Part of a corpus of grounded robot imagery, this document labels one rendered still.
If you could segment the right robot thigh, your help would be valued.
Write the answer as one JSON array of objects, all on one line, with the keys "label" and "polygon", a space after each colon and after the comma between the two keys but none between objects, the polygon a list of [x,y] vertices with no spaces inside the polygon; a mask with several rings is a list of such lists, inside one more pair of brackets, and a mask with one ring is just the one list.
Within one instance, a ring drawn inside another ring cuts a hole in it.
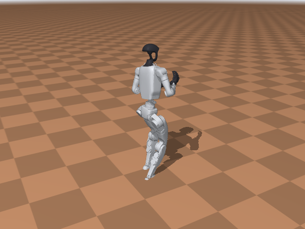
[{"label": "right robot thigh", "polygon": [[159,142],[155,145],[155,150],[157,152],[160,151],[162,145],[167,146],[167,139],[168,139],[168,126],[165,118],[161,115],[157,116],[153,114],[151,116],[151,123],[154,128],[156,128],[156,133],[159,138]]}]

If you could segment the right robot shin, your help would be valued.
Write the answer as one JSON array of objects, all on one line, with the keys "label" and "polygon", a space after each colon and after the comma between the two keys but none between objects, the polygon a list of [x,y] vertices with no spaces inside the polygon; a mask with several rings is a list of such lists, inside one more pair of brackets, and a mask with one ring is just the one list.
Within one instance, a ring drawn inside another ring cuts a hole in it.
[{"label": "right robot shin", "polygon": [[149,176],[149,179],[152,178],[153,174],[155,173],[157,167],[159,166],[159,164],[161,163],[164,154],[166,151],[166,145],[162,145],[160,148],[160,151],[154,151],[153,156],[152,156],[152,160],[151,160],[151,166],[148,172],[147,177]]}]

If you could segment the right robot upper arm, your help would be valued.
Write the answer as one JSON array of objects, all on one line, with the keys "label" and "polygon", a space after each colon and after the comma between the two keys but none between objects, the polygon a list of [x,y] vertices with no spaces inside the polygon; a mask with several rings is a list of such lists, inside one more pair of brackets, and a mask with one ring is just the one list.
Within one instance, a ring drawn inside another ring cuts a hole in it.
[{"label": "right robot upper arm", "polygon": [[170,81],[167,76],[167,70],[163,67],[156,67],[154,70],[155,70],[156,76],[160,78],[160,80],[163,84],[163,87],[165,88],[165,91],[164,91],[165,95],[167,97],[173,96],[171,86],[170,86]]}]

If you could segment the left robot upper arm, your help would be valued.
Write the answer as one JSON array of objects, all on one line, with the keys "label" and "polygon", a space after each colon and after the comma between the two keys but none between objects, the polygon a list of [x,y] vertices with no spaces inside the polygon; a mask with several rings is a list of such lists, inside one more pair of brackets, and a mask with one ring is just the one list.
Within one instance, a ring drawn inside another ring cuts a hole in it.
[{"label": "left robot upper arm", "polygon": [[133,81],[133,85],[132,85],[132,92],[135,94],[139,94],[140,93],[140,88],[138,87],[139,85],[139,68],[137,67],[135,69],[135,77],[134,77],[134,81]]}]

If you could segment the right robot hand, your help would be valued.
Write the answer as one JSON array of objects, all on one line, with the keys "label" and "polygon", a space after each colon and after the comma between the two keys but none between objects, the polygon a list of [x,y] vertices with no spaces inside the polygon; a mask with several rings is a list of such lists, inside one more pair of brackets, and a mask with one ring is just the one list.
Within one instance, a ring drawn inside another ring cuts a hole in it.
[{"label": "right robot hand", "polygon": [[173,83],[175,83],[176,85],[180,78],[176,71],[172,71],[172,73],[173,73],[173,80],[170,81],[170,85],[172,85]]}]

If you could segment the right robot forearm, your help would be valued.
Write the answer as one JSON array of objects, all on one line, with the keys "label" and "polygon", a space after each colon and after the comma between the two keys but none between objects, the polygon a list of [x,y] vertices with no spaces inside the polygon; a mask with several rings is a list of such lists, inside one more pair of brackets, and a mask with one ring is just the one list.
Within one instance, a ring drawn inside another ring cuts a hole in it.
[{"label": "right robot forearm", "polygon": [[173,83],[172,85],[170,85],[171,86],[171,90],[172,90],[172,93],[173,94],[175,94],[175,87],[176,87],[176,85],[175,85],[175,83]]}]

